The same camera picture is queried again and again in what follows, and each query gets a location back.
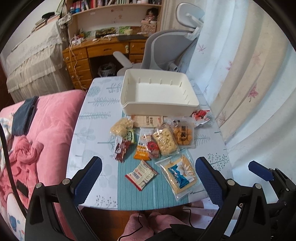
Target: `snack bag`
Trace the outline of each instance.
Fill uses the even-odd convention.
[[[164,123],[160,127],[155,128],[153,137],[162,155],[169,156],[180,151],[169,124]]]
[[[135,131],[133,129],[128,130],[128,133],[127,133],[127,135],[126,135],[126,137],[124,139],[130,141],[131,144],[135,144],[136,143]]]
[[[139,191],[142,191],[150,180],[157,175],[152,167],[150,167],[145,161],[141,160],[140,164],[125,177],[136,186]]]
[[[110,129],[111,134],[115,136],[126,137],[128,130],[133,128],[133,121],[128,118],[121,118]]]
[[[210,119],[207,117],[209,110],[197,110],[192,113],[192,119],[194,121],[194,126],[206,124]]]
[[[172,119],[170,126],[180,148],[195,148],[193,123],[185,119]]]
[[[135,127],[155,128],[163,124],[162,116],[132,115]]]
[[[111,157],[121,163],[124,162],[124,156],[131,144],[131,141],[122,138],[121,136],[116,137],[114,154]]]
[[[201,184],[195,172],[193,159],[187,149],[155,164],[161,167],[166,180],[172,187],[176,201]]]
[[[149,153],[150,159],[158,159],[159,158],[159,156],[160,156],[159,148],[158,148],[156,141],[153,138],[151,138],[151,141],[149,141],[146,144],[146,149]]]
[[[152,140],[152,131],[153,129],[150,128],[141,128],[137,150],[134,155],[135,159],[150,161],[149,152],[146,148],[146,145]]]

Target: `white plastic tray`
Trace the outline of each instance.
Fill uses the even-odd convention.
[[[190,116],[199,106],[185,74],[128,69],[120,103],[127,115]]]

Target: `wooden desk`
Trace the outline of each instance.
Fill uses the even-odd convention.
[[[132,63],[141,63],[144,56],[146,39],[135,39],[124,42],[119,42],[117,38],[111,40],[102,39],[96,42],[88,40],[82,44],[72,48],[72,52],[67,48],[63,51],[64,62],[67,64],[67,70],[73,81],[75,89],[81,89],[81,85],[88,89],[95,78],[94,74],[97,69],[91,67],[90,58],[109,56],[115,51],[120,51],[123,54],[128,55],[129,60]]]

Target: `orange snack bag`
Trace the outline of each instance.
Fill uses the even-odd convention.
[[[141,128],[137,150],[134,155],[135,159],[150,161],[146,145],[152,139],[152,131],[153,129],[151,128]]]

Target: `table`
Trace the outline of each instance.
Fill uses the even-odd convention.
[[[81,89],[81,86],[88,89],[93,79],[98,76],[98,67],[101,64],[110,62],[112,58],[99,60],[97,57],[111,56],[115,51],[120,51],[125,54],[132,63],[141,63],[144,57],[145,43],[147,39],[131,39],[119,41],[117,37],[112,39],[100,39],[98,41],[87,40],[77,46],[72,47],[72,52],[69,48],[63,51],[64,62],[67,65],[67,70],[72,79],[75,89]],[[77,79],[74,74],[74,68],[77,71]]]
[[[158,171],[143,191],[138,189],[124,177],[138,166],[139,160],[133,158],[136,145],[132,145],[124,163],[112,159],[115,138],[110,136],[110,127],[125,114],[120,106],[120,92],[123,77],[96,78],[87,93],[69,153],[67,178],[86,166],[93,156],[102,159],[103,170],[83,206],[112,210],[152,210],[201,200],[207,197],[202,185],[188,196],[176,202],[170,185],[167,183],[155,161],[148,164]],[[200,107],[209,107],[199,88],[192,83],[200,102]],[[195,128],[195,149],[189,149],[196,160],[206,157],[214,169],[219,170],[225,178],[233,178],[227,150],[212,115],[211,120],[202,127]]]

